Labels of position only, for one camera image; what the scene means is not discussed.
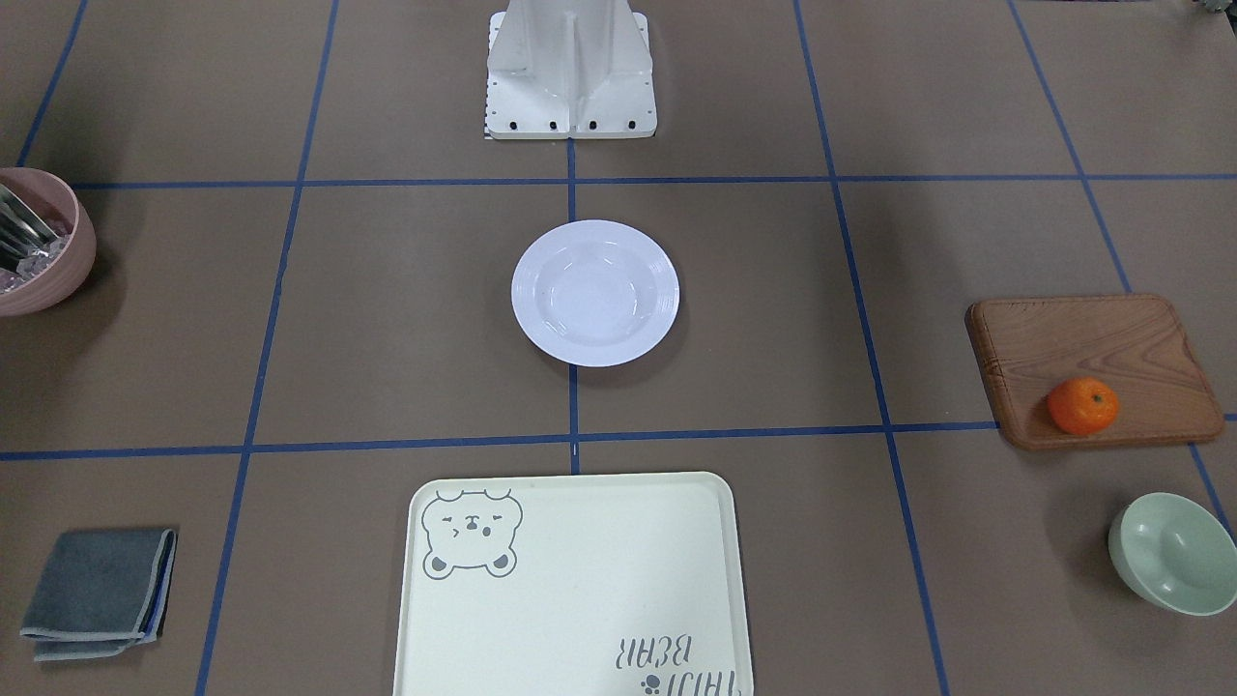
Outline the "white round plate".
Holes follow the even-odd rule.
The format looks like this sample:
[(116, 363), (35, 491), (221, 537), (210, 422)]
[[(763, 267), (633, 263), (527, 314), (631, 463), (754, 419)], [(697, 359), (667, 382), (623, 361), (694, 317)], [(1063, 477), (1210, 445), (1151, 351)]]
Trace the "white round plate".
[(534, 239), (517, 261), (508, 300), (534, 347), (565, 363), (610, 368), (662, 342), (675, 325), (682, 286), (649, 235), (584, 219)]

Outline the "orange mandarin fruit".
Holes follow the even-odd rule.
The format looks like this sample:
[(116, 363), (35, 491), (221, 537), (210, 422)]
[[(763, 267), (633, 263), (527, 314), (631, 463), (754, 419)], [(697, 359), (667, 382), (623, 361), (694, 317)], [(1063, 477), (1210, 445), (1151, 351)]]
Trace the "orange mandarin fruit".
[(1108, 430), (1121, 410), (1117, 392), (1094, 376), (1077, 376), (1055, 384), (1047, 396), (1049, 419), (1059, 430), (1090, 436)]

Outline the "cream bear print tray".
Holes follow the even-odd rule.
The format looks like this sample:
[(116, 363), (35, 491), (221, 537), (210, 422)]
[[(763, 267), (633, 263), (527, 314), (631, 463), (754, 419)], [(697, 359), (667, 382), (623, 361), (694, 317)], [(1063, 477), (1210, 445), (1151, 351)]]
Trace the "cream bear print tray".
[(751, 695), (715, 473), (438, 478), (408, 504), (396, 695)]

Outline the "wooden tray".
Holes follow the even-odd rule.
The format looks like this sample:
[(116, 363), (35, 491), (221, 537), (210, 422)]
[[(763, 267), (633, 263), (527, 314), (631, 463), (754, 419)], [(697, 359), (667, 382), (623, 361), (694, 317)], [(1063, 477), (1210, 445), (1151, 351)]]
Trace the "wooden tray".
[[(1223, 433), (1218, 398), (1162, 295), (981, 300), (964, 320), (995, 422), (1016, 448), (1153, 448)], [(1074, 435), (1051, 422), (1047, 401), (1082, 376), (1113, 388), (1119, 410), (1105, 430)]]

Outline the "folded grey cloth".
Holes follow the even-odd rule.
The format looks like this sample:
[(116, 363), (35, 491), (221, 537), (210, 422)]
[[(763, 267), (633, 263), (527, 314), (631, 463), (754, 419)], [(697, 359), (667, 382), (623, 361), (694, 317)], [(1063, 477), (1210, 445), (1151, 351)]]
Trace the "folded grey cloth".
[(62, 533), (19, 629), (33, 661), (105, 659), (156, 642), (178, 541), (172, 528)]

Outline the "pink bowl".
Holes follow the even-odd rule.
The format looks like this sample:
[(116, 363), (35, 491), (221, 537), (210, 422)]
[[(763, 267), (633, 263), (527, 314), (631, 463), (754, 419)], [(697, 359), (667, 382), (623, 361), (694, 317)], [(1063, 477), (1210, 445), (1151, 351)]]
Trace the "pink bowl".
[(96, 265), (96, 227), (75, 190), (52, 173), (6, 167), (1, 180), (36, 215), (62, 223), (68, 232), (66, 248), (49, 261), (47, 269), (1, 295), (1, 316), (43, 312), (78, 291)]

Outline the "light green bowl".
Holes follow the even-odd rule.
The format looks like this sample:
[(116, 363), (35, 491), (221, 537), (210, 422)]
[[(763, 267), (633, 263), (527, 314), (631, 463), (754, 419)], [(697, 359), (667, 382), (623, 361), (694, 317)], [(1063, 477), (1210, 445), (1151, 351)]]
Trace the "light green bowl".
[(1110, 523), (1108, 554), (1126, 586), (1159, 608), (1210, 617), (1235, 605), (1235, 541), (1183, 494), (1153, 492), (1124, 506)]

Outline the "metal scoop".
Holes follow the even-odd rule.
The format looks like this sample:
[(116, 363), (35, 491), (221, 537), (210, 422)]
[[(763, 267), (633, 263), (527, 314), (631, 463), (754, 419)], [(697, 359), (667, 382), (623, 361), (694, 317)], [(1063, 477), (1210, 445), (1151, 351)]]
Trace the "metal scoop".
[(54, 232), (12, 189), (1, 185), (1, 265), (6, 272), (32, 278), (47, 269), (66, 247)]

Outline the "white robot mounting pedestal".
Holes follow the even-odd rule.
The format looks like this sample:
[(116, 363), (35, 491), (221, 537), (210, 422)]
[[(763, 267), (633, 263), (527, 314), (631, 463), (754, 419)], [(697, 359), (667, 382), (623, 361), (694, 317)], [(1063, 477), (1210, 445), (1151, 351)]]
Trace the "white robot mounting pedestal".
[(487, 40), (486, 137), (654, 136), (649, 23), (627, 1), (511, 1)]

